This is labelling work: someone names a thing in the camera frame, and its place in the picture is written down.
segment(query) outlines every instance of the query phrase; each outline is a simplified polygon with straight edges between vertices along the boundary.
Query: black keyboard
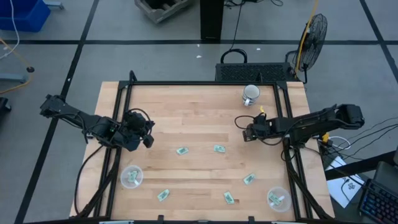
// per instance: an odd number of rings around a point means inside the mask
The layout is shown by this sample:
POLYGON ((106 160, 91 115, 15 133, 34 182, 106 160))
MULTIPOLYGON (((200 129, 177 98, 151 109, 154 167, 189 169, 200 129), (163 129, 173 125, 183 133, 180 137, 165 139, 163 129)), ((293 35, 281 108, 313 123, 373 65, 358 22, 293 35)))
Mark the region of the black keyboard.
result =
POLYGON ((289 75, 289 63, 224 63, 216 65, 217 81, 296 81, 289 75))
POLYGON ((398 196, 373 180, 368 180, 359 210, 378 223, 398 224, 398 196))

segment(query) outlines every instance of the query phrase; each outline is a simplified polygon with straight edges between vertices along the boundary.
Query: white mug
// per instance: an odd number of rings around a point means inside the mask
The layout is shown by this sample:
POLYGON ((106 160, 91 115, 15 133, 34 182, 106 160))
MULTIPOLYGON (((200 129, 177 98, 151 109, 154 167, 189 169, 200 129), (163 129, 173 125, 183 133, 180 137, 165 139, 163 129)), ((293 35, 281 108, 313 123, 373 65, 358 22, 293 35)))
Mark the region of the white mug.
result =
POLYGON ((255 85, 247 85, 243 90, 243 104, 250 106, 256 102, 260 96, 260 89, 255 85))

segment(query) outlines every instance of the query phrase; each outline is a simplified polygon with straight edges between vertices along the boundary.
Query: black metal frame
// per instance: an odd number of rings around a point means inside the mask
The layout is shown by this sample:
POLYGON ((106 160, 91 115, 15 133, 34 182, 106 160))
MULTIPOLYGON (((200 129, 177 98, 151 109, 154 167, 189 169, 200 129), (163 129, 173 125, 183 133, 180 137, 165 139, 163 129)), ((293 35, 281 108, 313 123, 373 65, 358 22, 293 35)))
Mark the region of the black metal frame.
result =
MULTIPOLYGON (((259 86, 272 86, 274 90, 274 96, 275 96, 275 105, 277 109, 277 115, 278 117, 283 117, 283 111, 282 111, 282 104, 280 102, 280 96, 279 96, 279 88, 282 89, 283 94, 284 94, 284 99, 285 99, 285 105, 286 105, 286 111, 287 111, 287 116, 288 117, 293 117, 293 112, 292 112, 292 107, 290 105, 290 98, 289 98, 289 93, 287 89, 287 84, 286 82, 262 82, 260 80, 258 83, 256 82, 220 82, 220 81, 209 81, 209 82, 148 82, 148 81, 137 81, 134 73, 130 73, 130 80, 129 81, 119 81, 118 85, 118 92, 116 93, 116 99, 115 99, 115 105, 114 105, 114 111, 113 111, 113 119, 116 119, 118 117, 118 112, 119 108, 121 106, 121 96, 124 91, 126 90, 126 98, 124 102, 124 109, 123 112, 126 112, 129 109, 129 103, 131 99, 131 93, 132 93, 132 88, 134 85, 248 85, 248 84, 255 84, 259 86)), ((283 148, 285 150, 285 160, 290 161, 291 156, 289 153, 289 150, 286 150, 289 148, 289 143, 287 141, 283 142, 283 148)), ((104 179, 107 176, 108 169, 109 169, 109 163, 111 162, 111 153, 113 149, 107 148, 105 152, 105 157, 104 157, 104 163, 103 163, 103 168, 101 171, 101 179, 100 179, 100 185, 104 183, 104 179)), ((116 166, 119 167, 120 163, 120 157, 121 157, 121 148, 116 148, 116 155, 114 158, 114 164, 116 163, 116 166)), ((296 161, 296 166, 297 166, 297 173, 301 179, 301 181, 306 185, 306 180, 305 180, 305 174, 304 174, 304 169, 303 169, 303 164, 302 164, 302 159, 300 152, 297 151, 295 152, 295 161, 296 161)), ((286 168, 288 169, 292 167, 291 162, 286 162, 286 168)), ((114 175, 113 180, 110 183, 110 188, 109 188, 109 197, 108 201, 106 204, 106 213, 105 216, 100 216, 100 211, 101 211, 101 203, 102 200, 100 199, 95 208, 94 208, 94 213, 93 217, 83 217, 83 218, 77 218, 77 217, 72 217, 71 219, 68 220, 54 220, 54 221, 47 221, 47 222, 36 222, 36 224, 42 223, 42 224, 56 224, 56 223, 99 223, 99 222, 105 222, 105 221, 111 221, 111 213, 112 213, 112 207, 113 207, 113 202, 114 202, 114 194, 116 190, 116 182, 118 179, 118 174, 116 171, 116 175, 114 175)), ((319 219, 313 219, 312 216, 312 209, 311 206, 308 202, 308 200, 304 197, 304 206, 305 206, 305 214, 306 218, 302 218, 300 214, 300 207, 299 207, 299 199, 297 197, 297 189, 296 189, 296 184, 292 180, 291 176, 289 176, 289 186, 290 186, 290 194, 292 196, 292 206, 294 208, 294 215, 295 215, 295 221, 298 222, 305 222, 305 223, 335 223, 336 221, 334 220, 319 220, 319 219)), ((134 220, 134 223, 199 223, 200 221, 165 221, 163 215, 159 215, 158 220, 134 220)), ((249 223, 272 223, 271 221, 269 222, 255 222, 254 217, 248 217, 248 222, 249 223)), ((213 222, 213 221, 208 221, 207 223, 247 223, 247 222, 213 222)))

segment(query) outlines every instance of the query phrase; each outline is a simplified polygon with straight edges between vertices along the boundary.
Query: blue bin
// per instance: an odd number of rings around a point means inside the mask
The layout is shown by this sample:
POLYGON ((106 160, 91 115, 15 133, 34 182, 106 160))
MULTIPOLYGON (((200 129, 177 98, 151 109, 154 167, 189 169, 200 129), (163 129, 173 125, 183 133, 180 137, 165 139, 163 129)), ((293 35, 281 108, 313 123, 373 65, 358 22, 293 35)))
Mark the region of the blue bin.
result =
MULTIPOLYGON (((12 5, 18 31, 38 32, 50 15, 43 0, 12 0, 12 5)), ((14 30, 10 0, 0 0, 0 29, 14 30)))

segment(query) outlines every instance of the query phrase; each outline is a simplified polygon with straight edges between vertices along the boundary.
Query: white paper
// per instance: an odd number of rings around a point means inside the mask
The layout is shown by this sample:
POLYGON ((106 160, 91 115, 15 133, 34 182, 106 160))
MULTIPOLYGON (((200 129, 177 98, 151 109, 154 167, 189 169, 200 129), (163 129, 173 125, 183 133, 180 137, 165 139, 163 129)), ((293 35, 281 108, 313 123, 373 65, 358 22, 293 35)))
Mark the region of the white paper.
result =
MULTIPOLYGON (((335 160, 330 164, 331 166, 328 166, 326 170, 333 169, 333 167, 340 167, 343 165, 346 165, 346 162, 342 160, 340 157, 336 157, 335 160)), ((363 184, 364 181, 359 178, 358 175, 352 175, 352 179, 358 181, 359 183, 363 184)), ((349 177, 343 177, 339 179, 334 179, 334 180, 328 180, 328 188, 329 188, 329 193, 330 196, 333 197, 343 208, 347 207, 349 204, 349 201, 347 198, 344 196, 344 194, 341 191, 341 186, 343 183, 348 179, 348 182, 345 183, 343 190, 344 193, 347 195, 348 199, 351 201, 355 194, 360 190, 361 186, 351 180, 349 177)))

